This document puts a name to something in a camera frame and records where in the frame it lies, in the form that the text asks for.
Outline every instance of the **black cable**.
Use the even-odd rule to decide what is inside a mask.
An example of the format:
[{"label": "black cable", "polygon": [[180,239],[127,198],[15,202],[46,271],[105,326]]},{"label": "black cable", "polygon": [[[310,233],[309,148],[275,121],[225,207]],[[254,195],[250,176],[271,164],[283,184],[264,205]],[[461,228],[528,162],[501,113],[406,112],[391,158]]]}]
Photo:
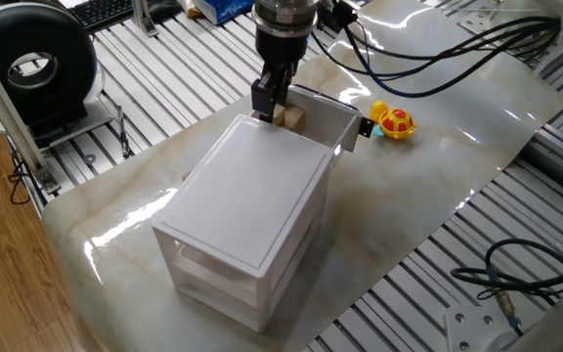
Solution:
[{"label": "black cable", "polygon": [[558,253],[556,250],[553,250],[552,248],[549,248],[548,246],[544,245],[544,244],[540,244],[538,242],[533,242],[533,241],[529,241],[529,240],[523,240],[523,239],[507,239],[507,240],[501,240],[499,242],[494,243],[493,245],[490,246],[490,248],[488,248],[488,251],[486,252],[486,267],[490,268],[492,267],[492,256],[493,253],[506,245],[511,245],[511,244],[519,244],[519,245],[525,245],[525,246],[529,246],[531,248],[540,250],[550,256],[552,256],[555,260],[557,260],[558,262],[563,264],[563,255],[561,253]]},{"label": "black cable", "polygon": [[394,89],[390,86],[387,86],[386,84],[384,84],[379,77],[375,76],[375,74],[372,72],[372,70],[370,69],[370,67],[368,66],[366,60],[364,60],[364,57],[361,55],[360,53],[360,49],[358,48],[358,44],[356,43],[355,40],[353,40],[353,37],[351,35],[351,31],[349,30],[349,27],[344,27],[344,31],[347,34],[347,37],[349,38],[349,40],[351,41],[351,45],[353,46],[353,50],[356,53],[356,56],[358,57],[358,59],[360,60],[360,62],[362,63],[362,66],[366,69],[366,71],[368,72],[368,75],[370,75],[370,77],[372,78],[372,80],[377,83],[377,85],[379,85],[381,88],[383,88],[384,90],[386,90],[387,92],[400,96],[400,97],[404,97],[404,98],[424,98],[424,97],[429,97],[431,95],[434,95],[436,93],[440,93],[452,86],[454,86],[455,84],[457,84],[459,81],[461,81],[462,79],[466,78],[468,75],[470,75],[471,73],[473,73],[475,70],[477,70],[479,67],[481,67],[482,65],[484,65],[486,62],[488,62],[489,60],[491,60],[493,57],[495,57],[496,55],[498,55],[499,53],[505,51],[505,49],[507,49],[509,46],[517,43],[518,41],[526,38],[529,34],[528,33],[521,33],[517,36],[515,36],[514,38],[511,38],[507,41],[505,41],[503,44],[499,45],[495,50],[492,51],[492,53],[488,54],[487,56],[485,56],[482,60],[480,60],[478,63],[476,63],[475,65],[473,65],[471,68],[467,69],[464,73],[460,74],[459,76],[457,76],[456,78],[452,79],[451,81],[438,86],[436,88],[433,88],[429,91],[425,91],[425,92],[419,92],[419,93],[408,93],[408,92],[402,92],[399,91],[397,89]]},{"label": "black cable", "polygon": [[15,184],[15,186],[12,189],[12,193],[10,194],[10,202],[14,205],[21,205],[30,201],[30,197],[27,197],[27,199],[24,199],[22,201],[15,200],[15,194],[17,193],[17,188],[19,187],[19,184],[22,182],[22,178],[29,177],[28,174],[22,172],[23,161],[18,156],[18,153],[19,153],[18,151],[12,152],[13,164],[15,164],[16,166],[12,175],[8,175],[8,182]]},{"label": "black cable", "polygon": [[546,41],[544,41],[540,46],[533,48],[531,50],[526,50],[522,53],[518,53],[518,55],[516,55],[516,57],[521,57],[521,56],[525,56],[527,54],[533,53],[529,58],[527,58],[523,61],[525,64],[528,63],[529,61],[538,57],[540,54],[544,53],[555,42],[558,35],[559,35],[559,32],[552,33],[549,36],[549,38]]},{"label": "black cable", "polygon": [[542,251],[545,254],[550,255],[552,258],[557,260],[563,265],[563,254],[557,252],[553,248],[546,245],[532,242],[522,239],[508,239],[496,242],[493,244],[485,256],[485,269],[479,268],[456,268],[451,270],[451,275],[461,281],[466,283],[484,286],[487,289],[481,291],[477,298],[480,300],[488,299],[495,296],[501,291],[518,291],[525,294],[539,296],[544,299],[549,305],[553,306],[555,301],[551,297],[559,298],[559,294],[563,293],[563,288],[559,290],[551,289],[553,286],[558,286],[563,284],[563,274],[558,275],[551,279],[540,280],[537,282],[526,282],[522,279],[516,278],[514,276],[505,274],[497,270],[492,264],[492,256],[501,247],[505,245],[519,244],[529,246],[531,248]]},{"label": "black cable", "polygon": [[[546,23],[556,23],[557,25],[559,25],[559,20],[555,20],[555,19],[551,19],[551,18],[547,18],[547,17],[527,17],[527,18],[523,18],[523,19],[518,19],[518,20],[506,22],[506,23],[497,25],[497,26],[495,26],[491,29],[484,30],[483,32],[480,32],[480,33],[472,36],[471,38],[465,40],[464,42],[460,43],[460,45],[464,45],[464,46],[468,45],[468,44],[470,44],[470,43],[472,43],[476,40],[484,39],[486,36],[488,36],[488,34],[492,34],[496,31],[507,29],[511,26],[523,24],[523,23],[528,23],[528,22],[546,22]],[[385,49],[377,48],[370,43],[362,42],[362,38],[357,36],[355,33],[352,33],[352,36],[354,37],[355,40],[360,41],[362,44],[368,45],[368,47],[371,48],[372,51],[374,51],[375,53],[387,55],[387,56],[390,56],[390,57],[393,57],[393,58],[428,61],[428,60],[434,60],[440,55],[439,54],[438,56],[417,56],[417,55],[406,55],[406,54],[394,53],[394,52],[391,52],[391,51],[388,51],[388,50],[385,50]]]},{"label": "black cable", "polygon": [[[398,79],[398,78],[401,78],[401,77],[405,77],[405,76],[408,76],[408,75],[411,75],[411,74],[418,73],[418,72],[420,72],[420,71],[422,71],[422,70],[428,68],[429,66],[431,66],[431,65],[433,65],[433,64],[435,64],[435,63],[437,63],[437,62],[439,62],[439,61],[441,61],[441,60],[443,60],[443,59],[448,59],[448,58],[452,58],[452,57],[455,57],[455,56],[463,55],[463,54],[466,54],[466,53],[469,53],[469,52],[475,51],[475,50],[481,50],[482,47],[484,47],[484,46],[487,46],[487,45],[492,44],[492,43],[494,43],[494,42],[496,42],[496,41],[500,41],[500,40],[502,40],[502,39],[508,38],[508,37],[510,37],[510,36],[517,35],[517,34],[519,34],[519,33],[526,32],[526,33],[532,34],[532,33],[536,33],[537,31],[540,31],[540,30],[541,30],[541,28],[540,28],[539,26],[525,26],[525,27],[521,27],[521,28],[518,28],[518,29],[514,29],[513,31],[510,31],[510,32],[507,32],[507,33],[503,33],[503,34],[497,35],[497,36],[495,36],[494,38],[488,39],[488,40],[487,40],[487,39],[484,39],[483,37],[481,37],[481,35],[482,35],[483,33],[480,33],[480,34],[478,34],[477,36],[475,36],[475,37],[473,37],[473,38],[471,38],[471,39],[469,39],[469,40],[466,40],[466,41],[464,41],[464,42],[458,44],[457,46],[455,46],[455,47],[453,47],[453,48],[451,48],[451,49],[448,49],[448,50],[443,51],[443,52],[440,53],[439,55],[435,56],[434,59],[432,59],[430,62],[428,62],[428,63],[426,63],[426,64],[423,64],[422,66],[419,66],[419,67],[416,67],[416,68],[412,68],[412,69],[409,69],[409,70],[406,70],[406,71],[403,71],[403,72],[396,72],[396,73],[375,73],[374,75],[379,76],[379,77],[390,77],[390,78],[388,78],[388,79],[382,79],[382,81],[390,81],[390,80]],[[350,67],[350,66],[346,66],[346,65],[344,65],[343,63],[341,63],[340,61],[338,61],[336,58],[334,58],[334,57],[329,53],[329,51],[327,50],[327,48],[325,47],[325,45],[323,44],[323,42],[316,36],[316,33],[313,32],[313,33],[312,33],[312,37],[315,39],[315,41],[317,42],[317,45],[319,45],[319,47],[321,48],[321,50],[322,50],[322,51],[329,57],[329,59],[332,60],[335,64],[337,64],[337,65],[339,65],[339,66],[341,66],[341,67],[343,67],[343,68],[345,68],[345,69],[348,69],[348,70],[350,70],[350,71],[352,71],[352,72],[358,73],[358,74],[369,75],[369,72],[367,72],[366,70],[360,70],[360,69],[357,69],[357,68],[353,68],[353,67]],[[469,48],[464,48],[465,45],[468,45],[468,44],[470,44],[470,43],[476,41],[477,39],[481,39],[482,41],[479,42],[479,43],[477,43],[477,44],[475,44],[475,45],[473,45],[473,46],[471,46],[471,47],[469,47]]]}]

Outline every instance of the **metal bracket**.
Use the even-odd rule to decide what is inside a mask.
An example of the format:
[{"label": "metal bracket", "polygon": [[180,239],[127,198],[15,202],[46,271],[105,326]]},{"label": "metal bracket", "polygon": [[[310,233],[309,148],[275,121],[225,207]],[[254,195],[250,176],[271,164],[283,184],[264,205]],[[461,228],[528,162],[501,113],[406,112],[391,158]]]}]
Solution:
[{"label": "metal bracket", "polygon": [[372,134],[372,127],[374,125],[375,125],[375,121],[371,120],[370,118],[366,118],[362,116],[362,121],[360,121],[360,130],[358,130],[358,134],[370,138],[370,135]]},{"label": "metal bracket", "polygon": [[47,195],[52,195],[54,192],[59,191],[62,186],[56,182],[54,175],[52,175],[51,171],[47,167],[40,168],[34,172],[34,176],[36,176],[36,180],[45,190]]},{"label": "metal bracket", "polygon": [[146,35],[152,37],[157,35],[155,25],[153,25],[152,16],[149,12],[149,4],[147,0],[132,0],[134,8],[134,16],[132,20]]},{"label": "metal bracket", "polygon": [[497,306],[453,306],[445,314],[450,352],[497,352],[518,338]]},{"label": "metal bracket", "polygon": [[59,189],[60,186],[47,167],[47,162],[43,154],[38,150],[36,143],[29,135],[29,131],[25,127],[19,112],[15,109],[14,104],[10,100],[1,82],[0,121],[19,151],[21,159],[27,165],[28,171],[36,175],[36,178],[45,191],[49,194]]}]

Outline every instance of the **wooden floor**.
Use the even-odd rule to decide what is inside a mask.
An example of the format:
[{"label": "wooden floor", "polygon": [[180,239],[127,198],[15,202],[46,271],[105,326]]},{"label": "wooden floor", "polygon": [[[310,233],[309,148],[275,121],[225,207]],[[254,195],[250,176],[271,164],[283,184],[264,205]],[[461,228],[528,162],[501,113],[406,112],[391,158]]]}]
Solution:
[{"label": "wooden floor", "polygon": [[10,203],[12,171],[0,135],[0,351],[83,351],[40,219],[31,203]]}]

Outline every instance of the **white box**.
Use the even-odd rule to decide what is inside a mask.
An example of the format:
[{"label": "white box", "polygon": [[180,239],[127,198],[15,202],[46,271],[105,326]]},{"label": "white box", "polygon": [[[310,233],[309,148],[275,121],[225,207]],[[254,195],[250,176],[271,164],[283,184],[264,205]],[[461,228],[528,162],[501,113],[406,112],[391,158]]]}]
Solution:
[{"label": "white box", "polygon": [[[311,95],[294,88],[288,99]],[[304,131],[324,144],[246,115],[232,122],[152,220],[175,288],[254,330],[266,326],[318,231],[339,146],[355,144],[355,112],[332,111],[346,113],[346,124],[328,128],[337,136]]]}]

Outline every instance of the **metal frame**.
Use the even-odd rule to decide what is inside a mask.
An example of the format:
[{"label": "metal frame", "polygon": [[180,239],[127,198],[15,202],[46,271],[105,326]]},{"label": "metal frame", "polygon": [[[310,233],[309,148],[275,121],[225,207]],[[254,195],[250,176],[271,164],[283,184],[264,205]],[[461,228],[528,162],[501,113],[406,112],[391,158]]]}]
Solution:
[{"label": "metal frame", "polygon": [[132,20],[136,26],[148,36],[157,35],[157,30],[155,29],[155,25],[153,25],[147,0],[132,0],[132,7],[134,8]]},{"label": "metal frame", "polygon": [[0,82],[0,121],[12,138],[15,147],[19,151],[23,161],[27,164],[45,192],[50,195],[60,189],[56,179],[52,175],[42,153],[38,150],[36,143],[29,135],[29,131],[23,124],[19,112],[15,109],[10,97]]}]

